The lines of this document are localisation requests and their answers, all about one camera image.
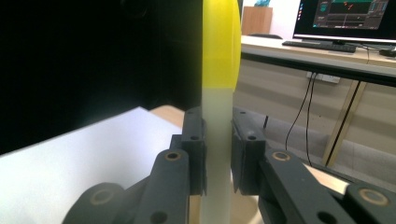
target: computer mouse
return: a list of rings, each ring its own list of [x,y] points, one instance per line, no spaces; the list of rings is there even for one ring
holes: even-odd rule
[[[396,49],[381,49],[379,55],[387,57],[396,57]]]

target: yellow cap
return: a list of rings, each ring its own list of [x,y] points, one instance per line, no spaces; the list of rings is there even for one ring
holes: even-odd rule
[[[203,87],[233,88],[241,60],[236,0],[204,0]]]

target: computer monitor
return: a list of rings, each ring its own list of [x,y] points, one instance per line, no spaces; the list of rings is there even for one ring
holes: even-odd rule
[[[301,0],[293,38],[396,44],[395,0]]]

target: black keyboard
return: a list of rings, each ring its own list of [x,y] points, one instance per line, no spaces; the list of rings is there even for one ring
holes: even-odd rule
[[[285,41],[282,43],[284,46],[307,48],[307,49],[325,49],[333,51],[341,51],[347,53],[354,53],[356,51],[355,46],[349,45],[333,45],[333,44],[315,44],[307,42],[297,42],[297,41]]]

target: power outlet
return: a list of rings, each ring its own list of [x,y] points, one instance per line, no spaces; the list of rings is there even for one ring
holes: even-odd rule
[[[313,76],[311,72],[307,72],[306,73],[306,77],[307,78],[311,78],[311,76]],[[322,80],[322,81],[325,81],[325,82],[331,82],[331,83],[335,83],[335,84],[340,82],[340,77],[324,75],[324,74],[321,74],[321,73],[317,74],[315,79],[316,80]]]

